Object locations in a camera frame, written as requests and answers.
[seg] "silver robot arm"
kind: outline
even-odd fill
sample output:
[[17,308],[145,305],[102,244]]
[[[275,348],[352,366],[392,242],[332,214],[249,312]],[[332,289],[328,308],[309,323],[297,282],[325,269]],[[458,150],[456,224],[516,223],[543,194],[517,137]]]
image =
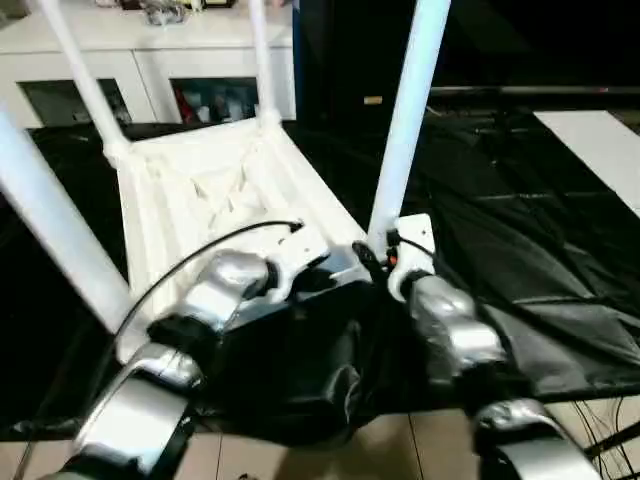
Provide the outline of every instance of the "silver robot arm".
[[73,456],[50,480],[173,478],[194,432],[193,393],[240,306],[284,300],[296,276],[329,253],[302,227],[267,258],[217,251],[182,298],[113,379],[73,442]]
[[[431,226],[424,227],[416,228],[414,222],[396,238],[428,250],[425,231],[430,232]],[[534,398],[496,330],[480,320],[473,299],[436,276],[430,260],[416,264],[402,258],[407,253],[415,256],[418,250],[398,248],[389,290],[408,304],[416,328],[429,343],[431,379],[453,385],[471,422],[481,458],[480,478],[599,479],[582,450]]]

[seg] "black cloth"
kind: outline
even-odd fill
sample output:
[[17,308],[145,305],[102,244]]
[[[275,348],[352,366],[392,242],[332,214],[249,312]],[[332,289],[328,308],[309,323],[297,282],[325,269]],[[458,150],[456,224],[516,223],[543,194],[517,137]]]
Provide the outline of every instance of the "black cloth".
[[[366,228],[384,137],[285,129]],[[33,138],[124,274],[117,178],[96,132]],[[640,391],[640,221],[532,116],[428,120],[403,214],[425,211],[441,274],[475,296],[542,399]],[[1,438],[67,436],[111,338],[10,206],[0,214],[10,279]],[[379,414],[456,404],[447,385],[429,381],[428,353],[384,286],[354,284],[235,331],[205,413],[226,431],[288,445],[346,438]]]

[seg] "wire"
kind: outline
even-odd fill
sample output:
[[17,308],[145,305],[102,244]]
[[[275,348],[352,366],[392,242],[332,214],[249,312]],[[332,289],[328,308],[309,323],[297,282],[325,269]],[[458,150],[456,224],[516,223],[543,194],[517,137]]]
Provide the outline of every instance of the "wire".
[[[606,436],[609,436],[609,435],[611,435],[611,433],[613,433],[612,432],[612,426],[610,424],[607,424],[607,422],[605,422],[604,420],[602,420],[602,418],[600,418],[598,415],[596,415],[596,413],[593,411],[591,406],[586,401],[582,400],[580,403],[582,403],[584,408],[587,409],[587,412],[589,413],[591,418],[593,420],[596,420],[598,423],[600,423],[600,425],[602,425],[605,428],[605,433],[603,435],[602,430],[600,430],[600,427],[598,427],[597,425],[594,425],[595,429],[597,430],[598,435],[600,437],[600,439],[598,441],[602,441],[603,438],[605,438]],[[618,447],[618,452],[622,455],[622,451],[620,450],[619,447]],[[618,467],[618,470],[620,472],[622,472],[623,471],[623,467],[620,464],[620,462],[618,461],[618,459],[615,457],[615,455],[613,455],[613,453],[611,453],[610,458],[614,461],[614,463]]]
[[[582,411],[582,409],[580,408],[580,405],[578,405],[578,402],[573,402],[573,408],[576,410],[576,412],[578,412],[578,415],[580,416],[580,420],[582,422],[582,427],[584,428],[586,434],[587,434],[587,440],[593,443],[596,443],[598,441],[598,439],[596,438],[595,433],[593,433],[593,429],[591,428],[591,425],[589,424],[589,420],[587,420],[586,415],[584,414],[584,412]],[[607,466],[605,463],[603,463],[602,461],[602,455],[598,454],[598,472],[600,473],[600,476],[602,477],[602,467],[604,465],[604,469],[605,472],[607,471]]]
[[98,365],[98,369],[97,369],[97,372],[96,372],[95,382],[94,382],[93,388],[89,391],[90,395],[87,398],[87,403],[88,403],[87,407],[90,408],[91,404],[95,401],[95,398],[97,396],[98,390],[100,388],[100,385],[102,384],[102,381],[104,379],[104,375],[105,375],[107,367],[109,365],[109,361],[111,360],[111,356],[112,356],[112,354],[113,354],[113,352],[115,350],[115,346],[116,346],[118,338],[120,338],[122,333],[124,333],[124,331],[127,329],[129,324],[133,321],[133,319],[135,318],[136,313],[138,312],[138,310],[140,310],[140,307],[142,307],[142,305],[144,305],[144,303],[149,299],[149,297],[160,286],[162,286],[164,284],[164,282],[166,282],[173,275],[175,275],[178,271],[180,271],[186,264],[188,264],[192,260],[195,260],[196,258],[201,256],[202,254],[204,254],[208,250],[212,249],[213,247],[221,244],[222,242],[226,242],[227,240],[230,240],[231,238],[234,238],[234,237],[236,237],[238,235],[241,235],[243,233],[249,232],[251,230],[257,230],[259,228],[272,227],[272,226],[277,226],[277,225],[288,226],[288,227],[290,227],[292,229],[292,231],[295,231],[295,230],[297,230],[297,229],[302,227],[301,223],[290,222],[290,221],[286,221],[286,220],[269,220],[269,221],[265,221],[265,222],[254,223],[252,225],[247,225],[246,227],[239,228],[237,230],[234,230],[233,232],[230,232],[230,233],[227,233],[226,235],[223,235],[222,237],[218,237],[218,238],[216,238],[214,240],[211,240],[210,242],[205,243],[202,247],[198,248],[194,252],[192,252],[189,255],[187,255],[186,257],[184,257],[178,263],[176,263],[173,267],[171,267],[169,270],[167,270],[167,272],[164,275],[162,275],[158,280],[156,280],[140,296],[140,298],[138,298],[138,300],[129,309],[129,311],[127,312],[127,314],[124,317],[124,320],[120,324],[120,327],[118,328],[118,330],[114,334],[113,341],[109,344],[109,346],[107,347],[107,349],[103,353],[102,359],[101,359],[101,361],[100,361],[100,363]]
[[435,259],[436,259],[435,253],[433,253],[431,250],[427,250],[425,247],[423,247],[419,243],[414,242],[413,240],[409,240],[408,238],[401,237],[400,235],[398,235],[398,240],[400,240],[401,242],[406,243],[407,245],[411,245],[412,247],[417,248],[422,253],[424,253],[426,256],[431,258],[431,260],[435,261]]
[[407,414],[407,420],[409,420],[409,429],[411,430],[411,438],[413,440],[413,449],[415,452],[415,458],[418,460],[418,471],[420,472],[420,480],[424,479],[424,470],[422,468],[422,460],[420,459],[420,452],[418,451],[418,442],[416,441],[416,430],[413,426],[413,420],[411,420],[411,414]]
[[[614,433],[620,433],[620,409],[622,408],[622,402],[624,401],[624,397],[620,397],[618,401],[618,406],[616,407],[616,415],[615,415],[615,425]],[[632,476],[637,476],[635,470],[633,469],[633,465],[631,464],[631,460],[629,460],[629,456],[627,455],[627,450],[624,448],[624,444],[620,444],[620,453],[622,453],[622,458],[624,458],[627,467],[629,468],[629,473]]]
[[462,277],[453,268],[451,268],[443,259],[437,257],[436,254],[431,250],[428,250],[427,248],[423,247],[417,242],[414,242],[413,240],[409,240],[408,238],[401,237],[399,234],[396,234],[395,238],[392,238],[392,240],[397,240],[398,243],[404,242],[407,245],[411,245],[412,247],[417,248],[426,256],[431,258],[431,260],[433,260],[434,267],[437,265],[438,269],[442,270],[442,273],[444,273],[445,275],[448,275],[451,278],[451,281],[456,285],[456,287],[464,288],[465,290],[467,289],[465,288],[466,282],[462,280]]
[[[167,272],[162,275],[160,278],[158,278],[158,280],[156,280],[139,298],[138,300],[133,304],[133,306],[129,309],[129,311],[127,312],[127,314],[124,316],[124,319],[122,320],[122,323],[120,324],[120,327],[118,327],[118,330],[115,332],[114,336],[113,336],[113,340],[111,342],[109,342],[109,344],[107,345],[107,348],[105,349],[104,353],[102,354],[102,357],[100,358],[100,361],[98,363],[98,368],[96,369],[96,373],[94,375],[94,382],[91,385],[91,387],[89,388],[89,394],[87,396],[87,400],[86,400],[86,404],[85,404],[85,411],[86,413],[89,413],[89,409],[91,408],[93,402],[95,401],[95,397],[97,396],[97,393],[100,389],[100,386],[104,380],[106,371],[107,371],[107,367],[109,366],[109,362],[111,361],[113,352],[115,350],[116,344],[118,339],[120,338],[120,336],[124,333],[124,331],[127,329],[127,327],[130,325],[130,323],[133,321],[133,319],[136,316],[136,313],[138,312],[138,310],[140,310],[140,308],[142,307],[142,305],[144,305],[144,303],[149,299],[149,297],[160,287],[162,286],[168,279],[170,279],[173,275],[175,275],[179,270],[181,270],[186,264],[188,264],[189,262],[191,262],[192,260],[195,260],[196,258],[198,258],[199,256],[201,256],[202,254],[206,253],[208,250],[210,250],[211,248],[227,241],[230,240],[231,238],[234,238],[238,235],[241,235],[243,233],[249,232],[251,230],[257,230],[259,228],[264,228],[264,227],[271,227],[271,226],[278,226],[278,225],[284,225],[284,226],[288,226],[291,228],[292,231],[298,230],[299,228],[302,227],[302,223],[299,222],[291,222],[291,221],[286,221],[286,220],[268,220],[265,222],[259,222],[259,223],[254,223],[252,225],[247,225],[245,227],[239,228],[233,232],[230,232],[226,235],[223,235],[221,237],[218,237],[214,240],[211,240],[210,242],[207,242],[206,244],[204,244],[202,247],[198,248],[197,250],[195,250],[194,252],[190,253],[189,255],[187,255],[186,257],[184,257],[182,260],[180,260],[178,263],[176,263],[173,267],[171,267],[169,270],[167,270]],[[57,391],[57,386],[58,386],[57,381],[53,382],[53,386],[49,389],[49,391],[47,392],[47,394],[45,395],[45,399],[42,401],[41,406],[39,408],[39,410],[43,409],[43,405],[48,405],[51,401],[51,397],[52,397],[52,392],[54,390]],[[37,416],[41,416],[41,412],[38,412],[36,414]],[[15,472],[15,475],[13,477],[13,480],[21,480],[24,476],[24,473],[27,471],[27,468],[29,467],[31,458],[32,458],[32,453],[33,453],[33,435],[31,435],[32,438],[29,439],[29,442],[27,443],[27,446],[25,447],[25,450],[20,458],[20,462],[18,464],[18,469]]]

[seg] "tiled floor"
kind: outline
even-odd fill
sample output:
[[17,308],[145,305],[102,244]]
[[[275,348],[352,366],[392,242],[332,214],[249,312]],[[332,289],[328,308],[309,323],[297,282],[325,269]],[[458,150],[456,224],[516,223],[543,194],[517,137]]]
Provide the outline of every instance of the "tiled floor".
[[[614,433],[618,400],[618,398],[610,398],[588,402],[556,403],[548,405],[548,408],[578,444],[588,446],[593,443],[591,432],[597,440],[602,440]],[[640,421],[639,407],[640,396],[624,399],[618,416],[620,429]],[[591,431],[585,426],[585,421],[589,422]],[[625,443],[624,448],[634,470],[640,470],[640,438]],[[603,477],[619,478],[631,473],[619,448],[605,452],[602,455],[602,461]],[[595,465],[600,468],[599,462],[595,462]]]
[[[0,444],[0,480],[11,479],[22,448]],[[55,471],[68,451],[68,442],[38,444],[25,480]],[[245,474],[258,480],[475,480],[475,468],[464,416],[441,411],[380,417],[347,445],[325,451],[198,435],[178,480],[237,480]]]

